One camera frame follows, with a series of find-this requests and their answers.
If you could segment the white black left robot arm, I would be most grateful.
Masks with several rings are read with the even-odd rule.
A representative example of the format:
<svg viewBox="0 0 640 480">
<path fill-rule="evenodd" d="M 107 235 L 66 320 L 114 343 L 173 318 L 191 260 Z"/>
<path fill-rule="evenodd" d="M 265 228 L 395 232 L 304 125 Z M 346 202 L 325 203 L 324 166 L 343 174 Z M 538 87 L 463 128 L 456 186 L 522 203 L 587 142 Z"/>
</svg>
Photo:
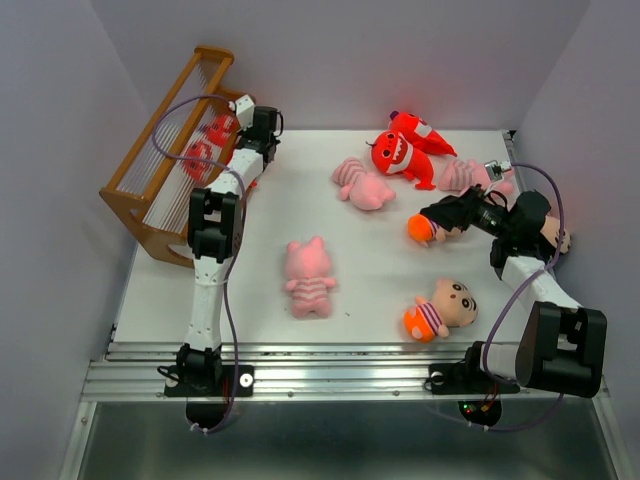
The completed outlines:
<svg viewBox="0 0 640 480">
<path fill-rule="evenodd" d="M 240 129 L 230 160 L 223 164 L 191 156 L 173 158 L 219 167 L 218 176 L 192 190 L 188 203 L 187 244 L 194 263 L 192 314 L 175 363 L 160 366 L 168 397 L 216 397 L 231 392 L 235 373 L 222 361 L 221 320 L 229 306 L 227 283 L 238 256 L 251 183 L 273 161 L 283 116 L 273 107 L 232 107 Z"/>
</svg>

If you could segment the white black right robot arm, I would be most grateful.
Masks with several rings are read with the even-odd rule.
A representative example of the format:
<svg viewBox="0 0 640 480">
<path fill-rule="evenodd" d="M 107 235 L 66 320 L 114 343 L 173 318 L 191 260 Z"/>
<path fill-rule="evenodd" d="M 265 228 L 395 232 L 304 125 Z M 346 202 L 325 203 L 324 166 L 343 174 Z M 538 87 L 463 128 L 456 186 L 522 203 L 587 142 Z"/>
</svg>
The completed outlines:
<svg viewBox="0 0 640 480">
<path fill-rule="evenodd" d="M 607 319 L 571 298 L 552 275 L 567 235 L 563 225 L 553 223 L 550 210 L 537 191 L 525 191 L 506 206 L 473 186 L 419 212 L 447 230 L 476 227 L 492 236 L 490 264 L 513 291 L 507 304 L 520 303 L 528 315 L 518 344 L 500 344 L 489 336 L 468 349 L 460 378 L 472 390 L 497 381 L 592 398 L 600 389 Z"/>
</svg>

